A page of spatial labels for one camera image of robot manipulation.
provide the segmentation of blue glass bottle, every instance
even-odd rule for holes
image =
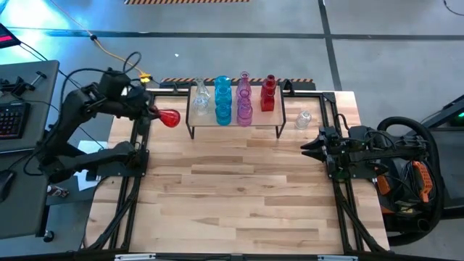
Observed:
[[[217,76],[215,79],[215,87],[217,88],[218,86],[226,86],[226,87],[231,87],[231,79],[227,76]]]
[[[219,104],[216,106],[216,121],[219,125],[226,126],[232,121],[232,109],[228,104]]]
[[[218,86],[215,89],[215,103],[216,106],[219,104],[227,104],[228,106],[232,105],[232,90],[231,87],[227,86]]]

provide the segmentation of black desk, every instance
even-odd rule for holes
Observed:
[[[14,65],[0,65],[0,78],[6,78],[14,82],[17,76],[31,83],[37,76],[36,71],[47,75],[36,84],[35,91],[26,91],[22,98],[33,101],[50,103],[57,79],[58,61],[29,62]],[[0,97],[0,103],[15,100],[7,94]],[[7,169],[15,160],[30,154],[31,149],[44,135],[46,119],[49,113],[49,105],[31,102],[28,123],[22,139],[0,141],[0,170]],[[45,176],[28,176],[22,171],[25,160],[18,163],[13,170],[17,172],[13,181],[9,196],[0,203],[0,239],[38,235],[44,232],[46,225],[45,215],[48,215],[46,202],[46,187],[48,185]],[[32,159],[28,165],[28,171],[39,173],[38,162]]]
[[[0,156],[0,169],[30,152],[15,152]],[[9,196],[0,203],[0,239],[39,233],[46,200],[48,181],[45,176],[31,177],[22,172],[25,161],[13,168],[17,172]],[[38,173],[38,163],[32,159],[28,171]]]
[[[47,79],[40,79],[35,91],[26,91],[21,97],[24,100],[51,102],[55,82],[58,74],[58,61],[26,62],[13,65],[0,65],[0,78],[7,79],[10,83],[16,81],[20,76],[25,82],[32,83],[37,77],[36,71],[43,72]],[[16,100],[13,96],[6,94],[0,97],[0,104]],[[28,123],[21,139],[0,141],[0,153],[14,152],[19,150],[33,149],[37,141],[44,135],[46,119],[49,113],[49,105],[31,102]]]

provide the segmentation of warning tape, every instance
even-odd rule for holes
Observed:
[[[245,2],[249,2],[249,0],[125,0],[124,4],[215,4]]]
[[[194,82],[195,78],[164,78],[161,80],[162,83],[164,82],[174,82],[174,83],[190,83]],[[263,82],[266,78],[250,78],[249,82],[250,83],[259,83]],[[214,78],[205,78],[204,81],[206,83],[209,82],[214,82]],[[238,83],[240,78],[231,78],[232,83]],[[292,83],[312,83],[312,79],[309,78],[292,78],[292,79],[287,79],[287,78],[277,78],[276,79],[278,82],[284,81],[284,80],[290,80]]]

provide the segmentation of shelf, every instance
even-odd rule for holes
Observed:
[[[210,92],[210,112],[207,115],[198,116],[194,110],[194,100],[196,97],[196,86],[192,86],[190,94],[188,95],[187,115],[188,120],[187,124],[191,127],[232,127],[239,126],[237,123],[237,97],[235,95],[237,86],[231,86],[232,89],[232,121],[231,124],[227,126],[221,126],[216,121],[215,113],[215,87],[207,86],[208,91]],[[261,86],[252,86],[252,107],[253,107],[253,121],[251,126],[282,126],[285,122],[283,101],[282,101],[282,92],[281,87],[277,86],[275,89],[275,105],[272,112],[262,112],[261,111]]]

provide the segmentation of metal bracket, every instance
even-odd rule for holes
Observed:
[[[231,254],[230,261],[245,261],[245,258],[242,254]]]
[[[323,96],[324,98],[326,98],[326,99],[327,99],[329,102],[331,102],[331,103],[335,103],[335,102],[336,102],[336,101],[335,101],[335,93],[333,93],[333,92],[330,92],[330,93],[329,93],[329,92],[324,92],[324,93],[322,93],[322,96]]]
[[[357,257],[318,255],[318,261],[357,261]]]
[[[117,254],[115,261],[145,261],[155,260],[156,254]]]

